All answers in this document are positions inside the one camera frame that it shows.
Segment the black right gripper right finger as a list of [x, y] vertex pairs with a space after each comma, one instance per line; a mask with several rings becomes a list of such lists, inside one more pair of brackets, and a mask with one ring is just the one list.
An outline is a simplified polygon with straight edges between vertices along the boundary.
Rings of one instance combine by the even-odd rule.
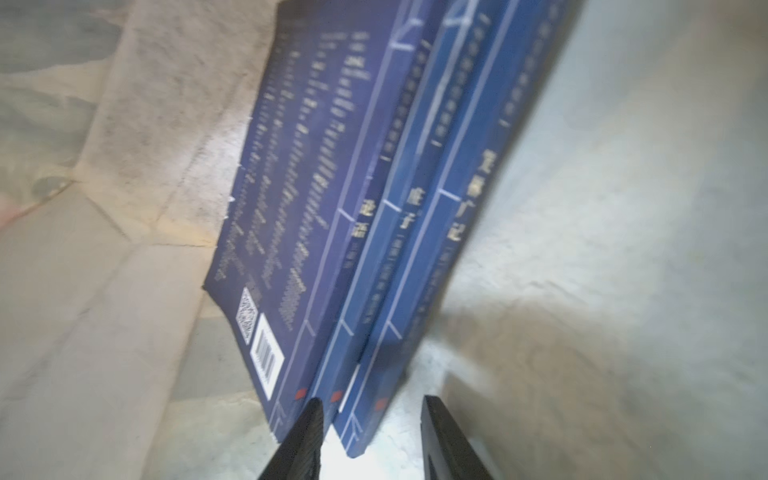
[[425, 395], [421, 410], [424, 478], [491, 480], [492, 476], [443, 401]]

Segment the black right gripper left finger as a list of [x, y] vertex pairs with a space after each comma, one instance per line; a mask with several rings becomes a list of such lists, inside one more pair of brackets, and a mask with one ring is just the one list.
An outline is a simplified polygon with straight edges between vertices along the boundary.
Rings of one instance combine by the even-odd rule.
[[323, 442], [324, 409], [312, 398], [258, 479], [318, 480]]

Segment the floral canvas tote bag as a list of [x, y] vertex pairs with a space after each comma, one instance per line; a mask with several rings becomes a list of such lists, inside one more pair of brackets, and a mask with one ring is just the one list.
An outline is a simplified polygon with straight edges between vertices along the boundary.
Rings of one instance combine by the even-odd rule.
[[[255, 479], [203, 291], [272, 1], [1, 5], [1, 475]], [[767, 5], [581, 1], [366, 453], [442, 398], [497, 479], [767, 475]]]

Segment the stack of dark blue books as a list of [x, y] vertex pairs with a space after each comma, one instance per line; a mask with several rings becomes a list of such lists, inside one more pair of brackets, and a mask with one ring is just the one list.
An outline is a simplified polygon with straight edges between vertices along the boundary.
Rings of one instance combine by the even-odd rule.
[[203, 287], [278, 442], [323, 367], [391, 177], [517, 1], [283, 1]]

